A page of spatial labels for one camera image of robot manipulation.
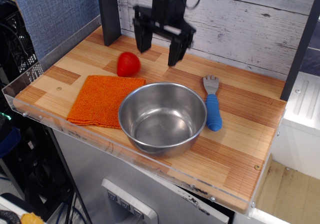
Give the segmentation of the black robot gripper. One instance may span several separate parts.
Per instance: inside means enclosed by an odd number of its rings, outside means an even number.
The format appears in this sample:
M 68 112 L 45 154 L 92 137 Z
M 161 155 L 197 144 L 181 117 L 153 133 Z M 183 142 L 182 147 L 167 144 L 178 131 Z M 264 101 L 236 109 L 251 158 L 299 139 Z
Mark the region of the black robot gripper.
M 152 0 L 152 6 L 134 6 L 136 46 L 143 53 L 151 48 L 153 34 L 171 40 L 168 65 L 175 66 L 191 47 L 195 28 L 184 20 L 187 0 Z

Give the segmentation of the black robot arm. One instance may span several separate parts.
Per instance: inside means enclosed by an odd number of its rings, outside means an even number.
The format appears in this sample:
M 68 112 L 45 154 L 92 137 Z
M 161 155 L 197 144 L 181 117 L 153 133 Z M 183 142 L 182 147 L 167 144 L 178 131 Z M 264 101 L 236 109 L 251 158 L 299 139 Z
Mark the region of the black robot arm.
M 134 33 L 141 53 L 151 48 L 153 34 L 171 41 L 168 65 L 175 66 L 191 47 L 196 29 L 184 19 L 187 0 L 152 0 L 152 7 L 134 6 Z

